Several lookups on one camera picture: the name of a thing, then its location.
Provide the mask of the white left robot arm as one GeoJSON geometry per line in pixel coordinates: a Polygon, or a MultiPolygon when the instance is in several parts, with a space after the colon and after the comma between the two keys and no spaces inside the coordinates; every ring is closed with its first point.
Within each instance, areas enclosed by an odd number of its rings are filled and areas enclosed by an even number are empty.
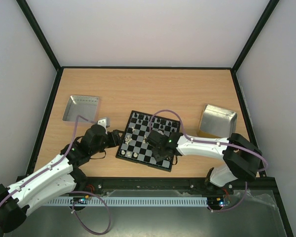
{"type": "Polygon", "coordinates": [[[80,193],[87,177],[80,166],[93,155],[121,144],[123,132],[108,132],[105,126],[94,124],[83,136],[73,136],[60,153],[48,164],[5,187],[0,184],[0,228],[4,233],[18,228],[26,218],[50,200],[71,192],[80,193]]]}

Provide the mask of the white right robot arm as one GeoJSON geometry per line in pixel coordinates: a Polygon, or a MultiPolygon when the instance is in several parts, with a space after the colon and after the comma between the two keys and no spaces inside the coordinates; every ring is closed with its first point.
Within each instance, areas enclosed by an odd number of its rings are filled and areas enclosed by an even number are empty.
{"type": "Polygon", "coordinates": [[[235,180],[255,181],[262,161],[261,151],[238,133],[228,138],[200,138],[181,132],[172,132],[167,136],[153,130],[146,142],[151,146],[156,161],[188,155],[223,161],[220,167],[211,168],[205,178],[205,189],[213,194],[235,180]]]}

